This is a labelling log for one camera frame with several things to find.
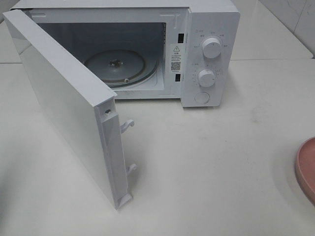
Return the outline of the upper white power knob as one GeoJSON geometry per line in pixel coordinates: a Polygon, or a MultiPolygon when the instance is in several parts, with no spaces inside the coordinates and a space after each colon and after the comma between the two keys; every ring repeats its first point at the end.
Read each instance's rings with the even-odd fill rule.
{"type": "Polygon", "coordinates": [[[214,59],[221,53],[221,41],[217,37],[206,38],[201,46],[203,55],[208,59],[214,59]]]}

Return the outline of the white microwave door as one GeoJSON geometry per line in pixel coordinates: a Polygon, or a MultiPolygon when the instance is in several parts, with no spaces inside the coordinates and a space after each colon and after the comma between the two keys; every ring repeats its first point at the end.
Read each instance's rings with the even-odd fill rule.
{"type": "Polygon", "coordinates": [[[132,196],[115,92],[21,10],[4,14],[37,100],[114,208],[132,196]]]}

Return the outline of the glass microwave turntable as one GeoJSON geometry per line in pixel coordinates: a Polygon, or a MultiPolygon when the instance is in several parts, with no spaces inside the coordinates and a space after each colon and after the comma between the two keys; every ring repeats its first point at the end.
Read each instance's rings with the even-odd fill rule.
{"type": "Polygon", "coordinates": [[[132,50],[106,50],[85,61],[85,66],[113,86],[132,82],[145,68],[145,60],[132,50]]]}

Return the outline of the white timer knob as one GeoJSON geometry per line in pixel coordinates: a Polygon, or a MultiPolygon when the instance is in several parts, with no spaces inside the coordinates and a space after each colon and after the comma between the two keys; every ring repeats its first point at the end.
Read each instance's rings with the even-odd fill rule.
{"type": "Polygon", "coordinates": [[[214,85],[216,76],[210,69],[204,69],[198,73],[198,82],[201,87],[208,88],[214,85]]]}

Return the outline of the round white door button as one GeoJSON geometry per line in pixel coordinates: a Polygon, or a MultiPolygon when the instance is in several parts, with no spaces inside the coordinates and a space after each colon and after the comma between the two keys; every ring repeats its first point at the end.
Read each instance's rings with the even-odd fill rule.
{"type": "Polygon", "coordinates": [[[210,95],[207,92],[199,92],[194,99],[196,103],[207,104],[210,100],[210,95]]]}

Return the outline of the white microwave oven body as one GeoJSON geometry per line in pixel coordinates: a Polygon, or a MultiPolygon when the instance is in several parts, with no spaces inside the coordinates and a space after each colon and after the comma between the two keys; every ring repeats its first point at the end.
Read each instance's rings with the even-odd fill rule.
{"type": "Polygon", "coordinates": [[[240,13],[229,0],[21,0],[4,14],[38,95],[221,102],[240,13]]]}

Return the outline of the white warning label sticker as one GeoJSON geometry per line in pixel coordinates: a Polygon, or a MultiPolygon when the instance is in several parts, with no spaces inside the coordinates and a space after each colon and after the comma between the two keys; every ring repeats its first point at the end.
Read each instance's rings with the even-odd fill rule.
{"type": "Polygon", "coordinates": [[[171,72],[181,72],[183,52],[181,44],[171,44],[169,54],[171,72]]]}

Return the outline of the pink round plate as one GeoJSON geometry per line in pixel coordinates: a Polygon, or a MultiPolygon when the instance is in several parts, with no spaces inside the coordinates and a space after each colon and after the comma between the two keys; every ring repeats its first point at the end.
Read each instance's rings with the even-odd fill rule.
{"type": "Polygon", "coordinates": [[[315,205],[315,138],[309,138],[298,149],[295,160],[297,181],[310,202],[315,205]]]}

